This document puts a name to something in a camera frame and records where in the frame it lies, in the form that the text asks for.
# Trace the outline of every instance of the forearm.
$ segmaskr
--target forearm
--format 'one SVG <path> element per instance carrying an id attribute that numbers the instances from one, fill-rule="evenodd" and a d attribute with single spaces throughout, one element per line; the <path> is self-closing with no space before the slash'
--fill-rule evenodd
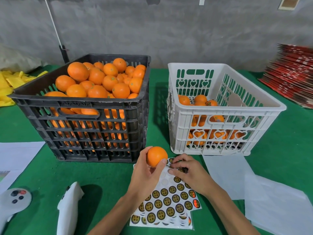
<path id="1" fill-rule="evenodd" d="M 88 235 L 119 234 L 132 213 L 139 206 L 134 195 L 125 194 L 113 209 L 88 233 Z"/>
<path id="2" fill-rule="evenodd" d="M 210 201 L 229 235 L 260 235 L 229 195 L 215 182 L 205 197 Z"/>

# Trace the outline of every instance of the black plastic crate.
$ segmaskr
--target black plastic crate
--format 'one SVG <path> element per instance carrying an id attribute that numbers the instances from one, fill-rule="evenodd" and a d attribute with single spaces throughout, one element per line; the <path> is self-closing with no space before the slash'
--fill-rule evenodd
<path id="1" fill-rule="evenodd" d="M 55 80 L 60 75 L 67 75 L 67 67 L 70 63 L 26 83 L 9 95 L 49 145 L 57 159 L 133 163 L 145 147 L 149 114 L 151 57 L 147 55 L 88 54 L 73 62 L 103 62 L 105 64 L 112 62 L 115 58 L 123 58 L 127 65 L 134 67 L 138 64 L 147 67 L 137 98 L 43 96 L 47 92 L 57 90 L 54 84 Z M 96 109 L 99 114 L 71 115 L 65 114 L 61 108 L 92 108 Z"/>

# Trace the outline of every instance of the black button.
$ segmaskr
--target black button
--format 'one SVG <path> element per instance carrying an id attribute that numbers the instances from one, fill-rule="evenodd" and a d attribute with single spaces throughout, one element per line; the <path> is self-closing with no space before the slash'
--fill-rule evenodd
<path id="1" fill-rule="evenodd" d="M 18 195 L 18 190 L 14 190 L 12 193 L 11 193 L 11 196 L 17 196 Z"/>

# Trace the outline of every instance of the crate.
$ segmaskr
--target crate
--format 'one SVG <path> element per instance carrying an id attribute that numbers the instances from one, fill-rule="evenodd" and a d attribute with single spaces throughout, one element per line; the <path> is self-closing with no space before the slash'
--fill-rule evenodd
<path id="1" fill-rule="evenodd" d="M 242 152 L 248 156 L 279 113 L 286 110 L 283 103 L 226 64 L 169 63 L 168 68 L 167 113 L 175 154 Z M 197 95 L 204 94 L 219 106 L 185 106 L 179 103 L 178 94 L 188 96 L 192 104 Z M 223 118 L 214 120 L 213 116 Z"/>
<path id="2" fill-rule="evenodd" d="M 45 97 L 56 91 L 55 80 L 67 75 L 70 63 L 14 90 L 11 97 L 63 161 L 135 162 L 146 145 L 149 114 L 151 57 L 146 55 L 88 54 L 74 62 L 112 62 L 123 58 L 127 65 L 147 67 L 141 90 L 135 99 Z M 98 115 L 71 115 L 61 108 L 92 108 Z"/>

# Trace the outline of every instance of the person's left hand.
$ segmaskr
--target person's left hand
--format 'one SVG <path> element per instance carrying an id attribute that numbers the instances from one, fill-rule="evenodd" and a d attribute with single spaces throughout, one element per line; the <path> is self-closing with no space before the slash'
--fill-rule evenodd
<path id="1" fill-rule="evenodd" d="M 140 152 L 127 190 L 127 194 L 135 197 L 137 207 L 152 193 L 166 165 L 166 159 L 162 159 L 156 168 L 148 166 L 147 153 L 151 147 L 146 147 Z"/>

